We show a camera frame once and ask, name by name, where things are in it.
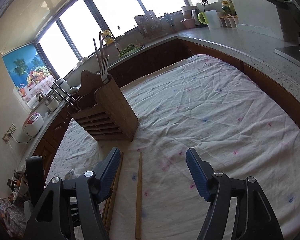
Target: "ceiling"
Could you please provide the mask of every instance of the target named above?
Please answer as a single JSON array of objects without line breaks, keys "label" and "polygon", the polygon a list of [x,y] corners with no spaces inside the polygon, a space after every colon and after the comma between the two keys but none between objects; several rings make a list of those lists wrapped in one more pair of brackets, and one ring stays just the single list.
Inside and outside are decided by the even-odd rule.
[{"label": "ceiling", "polygon": [[14,0],[0,18],[1,54],[33,41],[68,1]]}]

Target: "metal fork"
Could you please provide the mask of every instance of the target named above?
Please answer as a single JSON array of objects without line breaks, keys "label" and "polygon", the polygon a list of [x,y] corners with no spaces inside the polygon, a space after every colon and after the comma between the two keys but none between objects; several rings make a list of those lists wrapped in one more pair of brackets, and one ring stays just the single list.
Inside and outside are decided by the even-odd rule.
[{"label": "metal fork", "polygon": [[108,60],[109,56],[105,56],[101,65],[101,80],[104,84],[108,83]]},{"label": "metal fork", "polygon": [[66,179],[70,179],[70,176],[71,176],[72,173],[74,172],[74,169],[75,169],[75,168],[72,168],[71,170],[69,170],[69,171],[66,173],[66,175],[65,175],[65,180],[66,180]]}]

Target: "metal screw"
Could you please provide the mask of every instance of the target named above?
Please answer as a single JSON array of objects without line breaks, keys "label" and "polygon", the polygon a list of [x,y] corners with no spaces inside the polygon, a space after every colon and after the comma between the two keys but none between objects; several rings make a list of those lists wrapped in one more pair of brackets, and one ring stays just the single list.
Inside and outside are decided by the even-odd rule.
[{"label": "metal screw", "polygon": [[57,183],[60,181],[59,177],[54,177],[52,180],[52,183]]},{"label": "metal screw", "polygon": [[248,177],[248,181],[254,183],[256,182],[256,179],[254,177]]},{"label": "metal screw", "polygon": [[86,177],[91,177],[91,176],[93,175],[93,171],[86,171],[86,172],[84,173],[84,175],[85,175]]},{"label": "metal screw", "polygon": [[214,175],[216,175],[217,177],[222,177],[223,172],[222,171],[215,171]]}]

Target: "countertop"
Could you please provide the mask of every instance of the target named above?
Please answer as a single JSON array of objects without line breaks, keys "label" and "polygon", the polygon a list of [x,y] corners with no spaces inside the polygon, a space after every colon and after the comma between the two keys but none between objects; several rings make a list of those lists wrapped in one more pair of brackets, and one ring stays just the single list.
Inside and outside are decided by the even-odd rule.
[{"label": "countertop", "polygon": [[[274,53],[275,48],[293,46],[296,43],[232,28],[214,30],[208,28],[189,29],[169,34],[145,44],[142,49],[110,65],[108,70],[117,67],[142,52],[174,39],[191,41],[240,59],[278,82],[300,102],[300,67]],[[18,171],[24,170],[26,157],[32,156],[49,125],[65,104],[66,102],[62,101],[58,109],[44,122],[39,133],[30,141],[20,161]]]}]

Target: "white tablecloth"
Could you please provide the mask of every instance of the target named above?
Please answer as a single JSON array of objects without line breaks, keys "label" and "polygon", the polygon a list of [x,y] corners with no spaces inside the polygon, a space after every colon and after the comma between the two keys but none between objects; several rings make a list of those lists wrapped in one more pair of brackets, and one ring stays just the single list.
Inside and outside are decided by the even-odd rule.
[{"label": "white tablecloth", "polygon": [[[247,76],[219,59],[196,55],[135,80],[122,92],[139,118],[134,140],[96,142],[72,120],[47,178],[63,178],[73,167],[79,176],[112,147],[124,152],[111,240],[135,238],[140,151],[142,239],[197,238],[209,203],[199,196],[186,165],[190,147],[231,178],[254,176],[286,239],[300,230],[300,130]],[[234,214],[235,199],[226,239]]]}]

